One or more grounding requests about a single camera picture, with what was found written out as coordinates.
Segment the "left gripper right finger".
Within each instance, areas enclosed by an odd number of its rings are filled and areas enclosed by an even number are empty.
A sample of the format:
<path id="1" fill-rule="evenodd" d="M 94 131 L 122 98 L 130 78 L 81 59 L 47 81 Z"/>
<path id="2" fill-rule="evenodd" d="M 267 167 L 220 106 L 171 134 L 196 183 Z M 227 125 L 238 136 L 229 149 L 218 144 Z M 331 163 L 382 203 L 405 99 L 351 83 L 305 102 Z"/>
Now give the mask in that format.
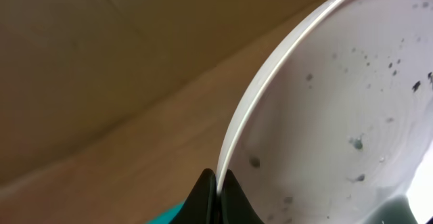
<path id="1" fill-rule="evenodd" d="M 226 172 L 220 203 L 221 224 L 264 224 L 231 170 Z"/>

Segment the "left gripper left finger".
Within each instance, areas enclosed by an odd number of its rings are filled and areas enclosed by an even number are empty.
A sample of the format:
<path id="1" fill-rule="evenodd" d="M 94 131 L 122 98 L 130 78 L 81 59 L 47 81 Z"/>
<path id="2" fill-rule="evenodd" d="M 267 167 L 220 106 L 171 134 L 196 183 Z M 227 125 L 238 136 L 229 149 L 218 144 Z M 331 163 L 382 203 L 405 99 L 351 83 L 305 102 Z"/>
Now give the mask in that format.
<path id="1" fill-rule="evenodd" d="M 204 169 L 170 224 L 213 224 L 216 184 L 214 172 Z"/>

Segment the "white plate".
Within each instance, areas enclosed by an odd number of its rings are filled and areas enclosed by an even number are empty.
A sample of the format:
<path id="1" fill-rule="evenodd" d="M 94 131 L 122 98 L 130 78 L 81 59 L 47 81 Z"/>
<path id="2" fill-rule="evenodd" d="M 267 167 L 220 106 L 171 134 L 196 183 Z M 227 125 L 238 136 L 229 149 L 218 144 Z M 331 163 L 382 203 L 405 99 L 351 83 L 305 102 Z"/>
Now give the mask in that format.
<path id="1" fill-rule="evenodd" d="M 432 0 L 327 0 L 260 67 L 227 129 L 265 223 L 432 219 Z"/>

